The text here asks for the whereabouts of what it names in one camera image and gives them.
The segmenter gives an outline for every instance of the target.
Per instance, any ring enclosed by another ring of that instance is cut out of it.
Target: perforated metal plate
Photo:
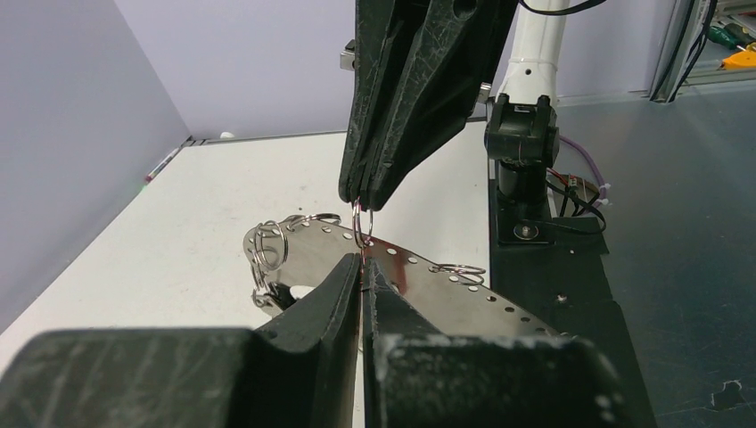
[[[281,267],[267,274],[268,282],[315,287],[344,254],[358,252],[353,232],[346,227],[322,220],[302,223],[298,217],[287,218],[279,225],[288,241],[288,254]],[[252,264],[254,235],[252,229],[244,236],[244,252]],[[433,272],[438,265],[422,256],[375,237],[372,243],[366,255],[380,261],[397,292],[444,334],[507,337],[558,334],[485,286],[470,285],[470,278]],[[279,235],[265,233],[262,248],[267,260],[277,264],[284,255],[284,240]],[[271,304],[263,309],[271,316],[281,313]]]

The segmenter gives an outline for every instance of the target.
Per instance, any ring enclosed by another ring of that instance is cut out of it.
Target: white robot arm
[[[561,11],[570,0],[529,0],[542,11]],[[535,105],[541,95],[556,100],[556,70],[562,49],[565,16],[546,16],[522,7],[514,32],[514,45],[504,82],[498,94],[509,95],[510,103]]]

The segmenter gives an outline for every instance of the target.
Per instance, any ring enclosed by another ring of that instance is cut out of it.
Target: gray wall
[[[195,137],[345,128],[353,79],[339,52],[354,37],[354,0],[116,3]],[[647,89],[673,5],[609,0],[570,17],[559,93]]]
[[[0,40],[2,332],[189,133],[111,0],[2,2]]]

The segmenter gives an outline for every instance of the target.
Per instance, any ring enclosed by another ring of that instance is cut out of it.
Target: black plastic part
[[[379,210],[464,128],[517,0],[357,0],[355,94],[339,196]]]
[[[297,302],[292,296],[292,288],[290,286],[278,283],[273,283],[271,286],[274,291],[271,295],[271,299],[281,310],[287,310]]]
[[[32,340],[0,382],[2,426],[351,424],[360,260],[256,331],[89,330]]]
[[[489,181],[491,289],[570,337],[588,339],[620,374],[629,410],[638,426],[656,422],[633,343],[620,306],[604,274],[608,253],[602,235],[555,232],[553,245],[507,245],[497,240],[496,183]],[[597,227],[595,218],[555,218],[579,229]]]
[[[496,240],[553,243],[555,236],[547,228],[539,228],[527,239],[515,232],[523,220],[551,220],[546,168],[554,166],[559,153],[559,129],[549,98],[542,95],[536,105],[521,105],[510,103],[506,94],[500,95],[486,128],[485,144],[489,158],[496,161],[497,195],[491,199],[496,212]]]
[[[366,427],[643,426],[605,361],[558,338],[385,334]]]
[[[423,335],[440,334],[440,331],[394,291],[383,268],[375,259],[366,260],[363,290],[362,361],[366,427],[388,426],[383,424],[380,389],[376,379],[376,373],[381,369],[374,360],[375,344],[385,334]]]

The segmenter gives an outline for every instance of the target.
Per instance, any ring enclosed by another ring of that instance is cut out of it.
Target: wire
[[[559,139],[562,140],[563,143],[569,145],[571,148],[575,149],[578,153],[580,153],[580,155],[588,164],[588,167],[591,170],[591,174],[593,174],[593,177],[596,179],[596,185],[598,186],[599,198],[606,199],[606,196],[608,194],[608,191],[607,191],[608,185],[604,181],[604,176],[601,175],[601,171],[598,170],[598,165],[596,165],[593,158],[591,158],[591,155],[590,153],[588,153],[588,150],[586,150],[582,145],[576,143],[574,140],[567,138],[566,136],[559,136]],[[601,202],[598,202],[598,199],[596,199],[593,203],[593,206],[598,208],[600,203]]]
[[[688,63],[685,72],[682,75],[682,78],[678,82],[678,85],[675,87],[674,92],[672,92],[672,96],[670,97],[670,102],[675,101],[678,97],[678,91],[683,86],[683,83],[686,81],[688,75],[693,70],[693,67],[698,62],[698,58],[701,57],[701,54],[703,53],[703,48],[706,47],[706,42],[708,38],[706,37],[706,32],[709,30],[709,27],[711,26],[711,22],[714,20],[714,15],[717,11],[717,1],[711,0],[709,3],[709,9],[706,11],[706,17],[703,19],[701,33],[698,34],[698,38],[695,40],[694,45],[691,47],[693,49],[698,45],[698,50],[695,52],[693,59]]]
[[[519,0],[520,6],[524,7],[526,10],[536,13],[538,15],[546,15],[546,16],[567,16],[567,15],[573,15],[575,13],[583,12],[588,9],[594,8],[601,3],[604,3],[606,0],[586,0],[585,2],[581,4],[575,4],[572,7],[568,7],[567,9],[562,9],[559,11],[541,11],[539,9],[533,9],[530,7],[527,3],[525,3],[525,0]]]
[[[551,174],[552,176],[559,178],[559,181],[561,181],[563,185],[567,187],[570,186],[570,183],[567,182],[567,180],[562,176],[562,174],[556,172],[552,168],[546,168],[546,171],[548,171],[548,173]]]
[[[569,193],[570,187],[567,185],[564,187],[564,191]],[[562,207],[559,209],[559,217],[564,217],[564,212],[567,210],[567,198],[562,198]]]
[[[601,226],[598,229],[594,230],[586,230],[586,229],[579,229],[577,227],[572,226],[566,226],[559,223],[555,223],[553,221],[542,221],[542,220],[523,220],[524,223],[532,224],[535,226],[543,226],[543,227],[552,227],[554,229],[558,229],[561,231],[564,231],[566,233],[570,234],[576,234],[576,235],[600,235],[604,230],[606,230],[606,218],[604,218],[604,214],[601,213],[601,211],[597,210],[593,205],[590,205],[588,202],[582,201],[580,198],[573,196],[571,194],[566,193],[564,190],[560,189],[559,187],[549,183],[546,181],[546,185],[548,188],[550,188],[552,191],[560,194],[561,196],[565,198],[570,198],[570,200],[573,203],[578,204],[581,208],[587,210],[591,214],[594,214],[596,218],[599,219],[601,222]]]
[[[588,201],[588,205],[594,206],[594,203],[596,203],[596,201],[598,201],[598,197],[599,196],[600,196],[599,193],[594,194],[593,197],[591,198],[591,200]],[[586,212],[586,209],[582,208],[582,209],[580,209],[580,211],[578,211],[578,213],[575,216],[582,216],[583,214],[585,214],[585,212]]]
[[[672,72],[672,64],[678,58],[678,51],[680,50],[680,47],[683,45],[683,40],[685,39],[687,24],[690,23],[690,17],[691,15],[693,15],[694,4],[695,4],[694,0],[690,0],[688,2],[686,18],[683,21],[682,26],[680,27],[680,34],[678,36],[677,42],[675,43],[675,48],[672,50],[672,56],[670,57],[670,61],[667,63],[667,67],[664,68],[664,72],[661,74],[661,78],[659,79],[659,84],[651,93],[652,101],[656,98],[657,95],[659,95],[659,91],[662,90],[662,84],[664,83],[664,80],[666,80],[670,76],[670,73]]]

